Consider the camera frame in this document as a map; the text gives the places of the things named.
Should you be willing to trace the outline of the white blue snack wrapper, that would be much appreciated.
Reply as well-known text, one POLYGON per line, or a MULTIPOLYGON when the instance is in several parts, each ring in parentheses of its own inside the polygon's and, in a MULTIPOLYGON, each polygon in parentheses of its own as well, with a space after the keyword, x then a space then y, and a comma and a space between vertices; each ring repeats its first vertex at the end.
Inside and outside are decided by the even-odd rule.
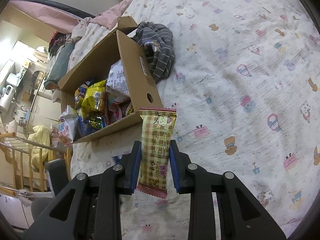
POLYGON ((67 105, 58 120, 58 135, 60 141, 65 145, 73 143, 78 127, 79 116, 75 109, 67 105))

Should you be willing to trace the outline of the blue lonely god snack bag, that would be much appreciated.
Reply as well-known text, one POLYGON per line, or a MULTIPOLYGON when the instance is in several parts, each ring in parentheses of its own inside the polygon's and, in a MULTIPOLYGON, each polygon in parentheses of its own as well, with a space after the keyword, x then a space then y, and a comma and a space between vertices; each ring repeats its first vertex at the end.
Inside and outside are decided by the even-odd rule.
POLYGON ((101 130, 102 128, 105 128, 106 126, 106 116, 101 113, 93 112, 86 119, 83 119, 82 114, 79 113, 78 130, 80 137, 90 135, 101 130))

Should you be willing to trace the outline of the yellow chip bag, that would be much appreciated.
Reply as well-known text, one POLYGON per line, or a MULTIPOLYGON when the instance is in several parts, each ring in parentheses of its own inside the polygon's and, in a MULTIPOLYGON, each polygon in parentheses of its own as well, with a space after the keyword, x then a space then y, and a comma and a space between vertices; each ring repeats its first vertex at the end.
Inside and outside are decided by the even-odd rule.
POLYGON ((82 118, 85 120, 94 112, 104 113, 106 105, 106 80, 94 83, 86 90, 81 104, 82 118))

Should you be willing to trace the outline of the brown cardboard box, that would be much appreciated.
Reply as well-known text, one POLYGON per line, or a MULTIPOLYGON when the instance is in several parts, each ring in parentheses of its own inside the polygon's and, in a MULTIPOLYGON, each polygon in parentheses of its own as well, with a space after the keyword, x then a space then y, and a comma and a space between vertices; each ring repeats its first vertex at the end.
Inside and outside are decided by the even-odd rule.
POLYGON ((89 142, 131 127, 141 121, 141 108, 163 106, 144 49, 128 36, 137 27, 131 16, 121 17, 116 28, 59 81, 62 109, 75 106, 75 91, 84 82, 106 82, 103 112, 108 114, 110 123, 74 143, 89 142))

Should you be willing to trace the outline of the large white pink snack bag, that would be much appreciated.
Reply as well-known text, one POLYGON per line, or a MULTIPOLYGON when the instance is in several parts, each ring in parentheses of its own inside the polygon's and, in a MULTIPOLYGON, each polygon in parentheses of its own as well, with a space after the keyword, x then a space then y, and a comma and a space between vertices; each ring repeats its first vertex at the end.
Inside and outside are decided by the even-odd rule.
POLYGON ((130 97, 124 67, 121 60, 118 60, 110 67, 108 78, 106 80, 106 90, 114 95, 130 97))

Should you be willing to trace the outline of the plaid beige snack bar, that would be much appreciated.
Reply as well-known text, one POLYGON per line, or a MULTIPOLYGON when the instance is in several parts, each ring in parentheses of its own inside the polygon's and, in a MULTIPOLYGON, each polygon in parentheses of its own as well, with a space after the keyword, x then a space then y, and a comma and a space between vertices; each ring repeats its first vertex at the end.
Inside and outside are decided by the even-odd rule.
POLYGON ((139 110, 142 119, 141 164, 137 190, 165 199, 170 141, 177 113, 169 108, 139 110))

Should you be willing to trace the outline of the red cartoon face snack bag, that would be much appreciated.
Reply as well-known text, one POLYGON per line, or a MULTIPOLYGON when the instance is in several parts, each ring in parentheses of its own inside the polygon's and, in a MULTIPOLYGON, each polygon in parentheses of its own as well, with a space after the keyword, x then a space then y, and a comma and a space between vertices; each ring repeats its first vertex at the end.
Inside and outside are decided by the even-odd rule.
POLYGON ((131 99, 125 96, 116 96, 107 93, 107 107, 109 123, 113 124, 116 121, 128 115, 128 108, 131 106, 131 99))

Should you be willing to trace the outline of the wooden chair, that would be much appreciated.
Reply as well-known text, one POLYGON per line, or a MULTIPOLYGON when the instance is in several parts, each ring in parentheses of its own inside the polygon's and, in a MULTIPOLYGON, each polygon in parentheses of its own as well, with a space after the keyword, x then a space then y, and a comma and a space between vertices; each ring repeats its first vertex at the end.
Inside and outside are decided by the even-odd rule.
POLYGON ((45 164, 62 158, 66 163, 65 170, 70 175, 72 149, 57 148, 39 144, 15 136, 15 133, 1 134, 1 151, 4 159, 10 164, 13 183, 1 182, 1 189, 11 196, 18 190, 45 192, 49 190, 49 179, 45 164))

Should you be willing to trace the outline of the yellow cloth bundle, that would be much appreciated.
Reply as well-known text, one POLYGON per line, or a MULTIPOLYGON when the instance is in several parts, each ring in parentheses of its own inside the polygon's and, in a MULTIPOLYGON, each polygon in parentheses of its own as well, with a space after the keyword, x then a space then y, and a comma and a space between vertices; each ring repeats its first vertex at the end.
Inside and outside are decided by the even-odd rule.
MULTIPOLYGON (((44 125, 34 126, 33 133, 29 135, 28 140, 44 146, 50 146, 50 131, 44 125)), ((49 153, 49 150, 47 148, 33 145, 32 153, 38 154, 40 152, 40 149, 42 149, 42 157, 44 159, 49 153)))

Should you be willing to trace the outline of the white kitchen cabinet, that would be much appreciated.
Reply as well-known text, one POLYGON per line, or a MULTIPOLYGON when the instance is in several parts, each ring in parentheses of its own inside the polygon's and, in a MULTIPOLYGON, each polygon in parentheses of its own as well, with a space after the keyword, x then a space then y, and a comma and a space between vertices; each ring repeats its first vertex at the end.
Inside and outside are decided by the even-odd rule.
POLYGON ((27 129, 32 130, 35 126, 46 126, 48 129, 58 126, 58 119, 61 114, 59 102, 52 102, 42 96, 35 96, 31 104, 31 110, 27 118, 27 129))

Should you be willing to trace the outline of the white water heater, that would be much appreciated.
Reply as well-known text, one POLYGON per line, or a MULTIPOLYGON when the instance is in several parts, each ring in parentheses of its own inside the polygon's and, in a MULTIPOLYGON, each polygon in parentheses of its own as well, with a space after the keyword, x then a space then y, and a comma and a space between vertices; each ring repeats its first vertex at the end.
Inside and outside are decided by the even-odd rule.
POLYGON ((13 100, 15 96, 16 89, 12 87, 11 85, 7 85, 4 89, 4 92, 1 96, 0 100, 0 111, 1 113, 7 113, 9 110, 11 101, 13 100))

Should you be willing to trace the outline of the teal folded blanket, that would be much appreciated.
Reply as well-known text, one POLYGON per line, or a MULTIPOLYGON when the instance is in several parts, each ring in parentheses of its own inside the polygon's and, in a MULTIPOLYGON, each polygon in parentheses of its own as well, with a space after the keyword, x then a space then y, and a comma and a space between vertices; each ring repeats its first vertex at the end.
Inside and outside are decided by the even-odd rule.
POLYGON ((75 44, 73 42, 67 43, 57 56, 55 63, 53 64, 49 75, 44 82, 44 88, 46 90, 59 90, 59 81, 65 76, 68 69, 68 63, 75 44))

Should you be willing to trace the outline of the pile of clothes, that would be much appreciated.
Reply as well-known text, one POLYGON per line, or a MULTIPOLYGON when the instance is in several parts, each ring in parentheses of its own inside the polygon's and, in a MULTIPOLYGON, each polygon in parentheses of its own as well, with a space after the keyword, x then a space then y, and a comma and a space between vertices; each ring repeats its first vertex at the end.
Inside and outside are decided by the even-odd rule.
POLYGON ((65 45, 66 42, 71 40, 71 33, 63 34, 61 32, 56 31, 53 33, 52 38, 49 42, 48 53, 49 56, 55 56, 57 54, 58 49, 65 45))

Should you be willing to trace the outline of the white patterned bed quilt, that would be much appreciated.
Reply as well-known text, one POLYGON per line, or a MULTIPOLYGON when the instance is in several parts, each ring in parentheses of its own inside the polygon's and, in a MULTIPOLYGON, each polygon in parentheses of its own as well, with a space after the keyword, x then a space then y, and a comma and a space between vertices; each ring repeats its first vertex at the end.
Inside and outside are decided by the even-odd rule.
POLYGON ((299 0, 133 0, 126 14, 172 31, 157 88, 180 151, 234 172, 290 236, 319 192, 319 33, 299 0))

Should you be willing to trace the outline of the pink blanket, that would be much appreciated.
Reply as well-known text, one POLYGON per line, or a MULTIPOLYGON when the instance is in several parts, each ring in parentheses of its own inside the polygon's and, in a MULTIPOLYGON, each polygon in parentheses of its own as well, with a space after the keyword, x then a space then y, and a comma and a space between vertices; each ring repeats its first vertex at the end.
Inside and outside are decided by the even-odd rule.
POLYGON ((98 16, 50 0, 10 0, 9 5, 32 19, 67 34, 71 33, 73 28, 86 18, 90 23, 96 23, 111 30, 131 2, 132 0, 122 0, 98 16))

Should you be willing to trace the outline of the grey striped cloth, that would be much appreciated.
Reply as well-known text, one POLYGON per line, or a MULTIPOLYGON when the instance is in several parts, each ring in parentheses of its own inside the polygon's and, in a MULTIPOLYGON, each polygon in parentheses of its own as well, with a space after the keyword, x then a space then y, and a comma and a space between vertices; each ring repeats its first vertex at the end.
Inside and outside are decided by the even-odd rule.
POLYGON ((150 73, 155 82, 170 75, 175 62, 173 35, 163 24, 140 22, 132 38, 144 50, 150 73))

